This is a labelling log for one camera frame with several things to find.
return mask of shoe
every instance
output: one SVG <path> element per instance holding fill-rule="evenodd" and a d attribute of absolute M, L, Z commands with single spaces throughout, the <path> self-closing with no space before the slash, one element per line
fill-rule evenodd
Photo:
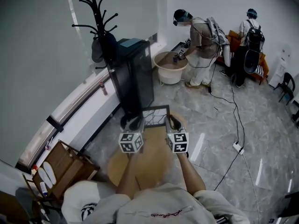
<path fill-rule="evenodd" d="M 292 121 L 293 121 L 294 123 L 296 123 L 297 119 L 294 119 L 294 117 L 295 117 L 295 115 L 292 114 Z"/>
<path fill-rule="evenodd" d="M 39 168 L 37 170 L 40 178 L 45 182 L 45 184 L 51 189 L 53 187 L 53 184 L 50 180 L 50 178 L 48 177 L 46 171 L 43 168 Z"/>
<path fill-rule="evenodd" d="M 231 78 L 231 76 L 229 77 L 229 76 L 225 73 L 225 70 L 221 70 L 220 73 L 221 73 L 222 75 L 224 75 L 225 77 L 227 77 L 227 78 Z"/>
<path fill-rule="evenodd" d="M 240 88 L 243 84 L 237 84 L 237 83 L 235 83 L 236 87 L 238 87 L 238 88 Z"/>
<path fill-rule="evenodd" d="M 204 87 L 206 87 L 206 88 L 209 88 L 211 86 L 211 83 L 209 83 L 209 84 L 202 84 L 201 83 L 201 85 L 204 86 Z"/>
<path fill-rule="evenodd" d="M 43 169 L 46 171 L 48 177 L 51 180 L 51 183 L 53 185 L 55 185 L 56 184 L 56 177 L 55 177 L 54 171 L 52 169 L 52 166 L 48 162 L 45 161 L 45 162 L 43 162 Z"/>
<path fill-rule="evenodd" d="M 185 86 L 188 88 L 193 88 L 193 89 L 200 89 L 200 85 L 191 85 L 190 82 L 185 82 Z"/>

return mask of man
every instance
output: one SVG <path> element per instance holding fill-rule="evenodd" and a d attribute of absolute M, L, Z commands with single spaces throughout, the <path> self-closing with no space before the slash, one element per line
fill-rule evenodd
<path fill-rule="evenodd" d="M 191 46 L 185 52 L 185 56 L 193 67 L 193 76 L 185 86 L 189 88 L 200 88 L 200 85 L 209 87 L 211 83 L 210 68 L 216 61 L 219 45 L 212 41 L 212 33 L 209 25 L 201 18 L 193 17 L 185 10 L 177 10 L 173 15 L 176 24 L 180 26 L 191 26 Z"/>
<path fill-rule="evenodd" d="M 247 11 L 247 20 L 241 22 L 239 27 L 238 38 L 241 39 L 241 44 L 235 52 L 235 55 L 232 59 L 231 66 L 226 68 L 226 70 L 221 70 L 220 73 L 228 78 L 231 78 L 233 74 L 236 74 L 236 86 L 240 88 L 245 81 L 246 72 L 244 70 L 244 61 L 246 52 L 248 51 L 248 46 L 246 45 L 246 36 L 251 28 L 259 28 L 259 24 L 256 21 L 257 13 L 254 9 L 248 9 Z"/>
<path fill-rule="evenodd" d="M 116 194 L 100 200 L 84 224 L 216 224 L 214 217 L 220 216 L 226 217 L 231 224 L 249 224 L 244 213 L 232 206 L 219 192 L 206 190 L 185 153 L 177 156 L 187 191 L 168 183 L 135 194 L 138 154 L 133 154 Z"/>

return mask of white shirt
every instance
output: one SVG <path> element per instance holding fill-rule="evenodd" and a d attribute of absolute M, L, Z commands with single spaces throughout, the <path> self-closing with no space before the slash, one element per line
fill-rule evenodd
<path fill-rule="evenodd" d="M 251 22 L 253 27 L 258 28 L 260 26 L 260 24 L 258 24 L 256 19 L 248 19 L 248 20 Z M 244 21 L 241 22 L 240 27 L 239 27 L 239 31 L 243 32 L 244 36 L 241 40 L 240 46 L 245 46 L 245 39 L 246 39 L 247 33 L 248 33 L 250 28 L 251 28 L 251 26 L 250 26 L 250 24 L 247 20 L 244 20 Z"/>
<path fill-rule="evenodd" d="M 132 200 L 125 194 L 103 198 L 82 224 L 217 224 L 214 216 L 225 216 L 232 224 L 250 224 L 219 192 L 201 190 L 192 196 L 169 183 L 142 190 Z"/>

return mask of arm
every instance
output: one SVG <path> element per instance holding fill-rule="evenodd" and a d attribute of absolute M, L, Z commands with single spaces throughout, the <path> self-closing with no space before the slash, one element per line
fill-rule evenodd
<path fill-rule="evenodd" d="M 244 21 L 242 21 L 239 26 L 239 34 L 238 34 L 239 39 L 242 39 L 244 37 L 244 31 L 245 31 L 245 25 L 244 25 Z"/>
<path fill-rule="evenodd" d="M 205 183 L 194 169 L 185 153 L 178 154 L 187 191 L 193 196 L 196 192 L 206 190 Z"/>
<path fill-rule="evenodd" d="M 200 175 L 185 153 L 178 154 L 187 191 L 194 196 L 214 217 L 225 216 L 232 224 L 249 224 L 246 215 L 231 205 L 219 192 L 207 191 Z"/>
<path fill-rule="evenodd" d="M 117 194 L 125 194 L 130 199 L 133 199 L 136 190 L 139 189 L 135 176 L 137 170 L 137 158 L 138 154 L 132 154 L 130 156 L 125 172 L 116 189 Z"/>
<path fill-rule="evenodd" d="M 195 48 L 196 48 L 196 47 L 194 47 L 194 46 L 190 46 L 190 47 L 188 48 L 188 50 L 184 53 L 184 55 L 185 55 L 185 56 L 190 55 L 190 54 L 195 50 Z"/>
<path fill-rule="evenodd" d="M 243 32 L 239 32 L 239 34 L 238 34 L 238 38 L 239 39 L 242 39 L 244 37 L 244 33 Z"/>

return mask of chair back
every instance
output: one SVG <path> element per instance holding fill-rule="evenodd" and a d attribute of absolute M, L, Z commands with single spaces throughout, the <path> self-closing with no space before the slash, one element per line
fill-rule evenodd
<path fill-rule="evenodd" d="M 285 75 L 284 75 L 283 84 L 285 86 L 288 86 L 288 84 L 290 83 L 290 81 L 292 82 L 292 85 L 293 85 L 292 91 L 294 91 L 294 89 L 295 89 L 295 81 L 294 81 L 293 77 L 290 75 L 290 73 L 286 72 Z"/>

